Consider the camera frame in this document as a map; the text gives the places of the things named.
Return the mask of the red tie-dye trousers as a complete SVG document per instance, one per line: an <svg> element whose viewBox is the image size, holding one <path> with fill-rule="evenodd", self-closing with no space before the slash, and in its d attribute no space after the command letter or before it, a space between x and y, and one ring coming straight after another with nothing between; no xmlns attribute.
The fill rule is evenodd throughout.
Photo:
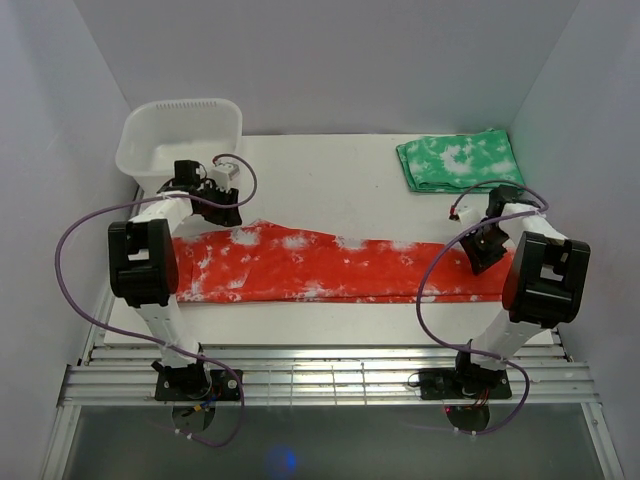
<svg viewBox="0 0 640 480"><path fill-rule="evenodd" d="M498 301L513 257L476 276L458 247L350 239L263 220L173 246L178 300L216 304Z"/></svg>

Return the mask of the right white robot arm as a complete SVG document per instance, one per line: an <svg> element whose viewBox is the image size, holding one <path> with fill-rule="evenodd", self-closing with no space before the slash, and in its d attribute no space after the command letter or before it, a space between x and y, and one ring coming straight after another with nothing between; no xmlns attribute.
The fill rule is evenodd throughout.
<svg viewBox="0 0 640 480"><path fill-rule="evenodd" d="M506 362L532 337L577 316L591 250L558 232L517 186L489 193L481 225L461 240L471 270L478 276L516 246L501 294L502 311L466 350L456 356L451 382L464 397L489 393L506 382Z"/></svg>

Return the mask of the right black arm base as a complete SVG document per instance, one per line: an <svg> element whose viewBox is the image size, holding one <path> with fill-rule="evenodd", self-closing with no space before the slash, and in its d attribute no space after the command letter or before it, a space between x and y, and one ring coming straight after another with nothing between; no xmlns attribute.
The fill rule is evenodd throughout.
<svg viewBox="0 0 640 480"><path fill-rule="evenodd" d="M487 399L512 397L505 370L489 370L471 362L469 353L459 352L449 368L423 368L408 382L420 390L422 400Z"/></svg>

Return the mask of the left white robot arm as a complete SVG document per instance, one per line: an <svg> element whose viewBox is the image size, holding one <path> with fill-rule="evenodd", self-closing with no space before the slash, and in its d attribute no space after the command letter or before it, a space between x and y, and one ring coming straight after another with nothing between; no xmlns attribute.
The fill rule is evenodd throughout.
<svg viewBox="0 0 640 480"><path fill-rule="evenodd" d="M111 289L161 341L161 360L152 367L161 385L180 399L208 397L212 376L196 358L201 345L177 303L179 271L172 234L193 215L217 226L239 226L238 176L239 168L231 162L206 169L196 161L177 160L174 177L160 188L159 199L108 229Z"/></svg>

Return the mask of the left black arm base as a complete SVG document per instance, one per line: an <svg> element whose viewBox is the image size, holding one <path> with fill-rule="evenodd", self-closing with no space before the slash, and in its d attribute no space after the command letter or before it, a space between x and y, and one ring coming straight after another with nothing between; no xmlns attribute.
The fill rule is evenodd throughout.
<svg viewBox="0 0 640 480"><path fill-rule="evenodd" d="M195 364L182 368L164 367L158 372L153 398L162 402L239 401L241 370L235 376L225 369Z"/></svg>

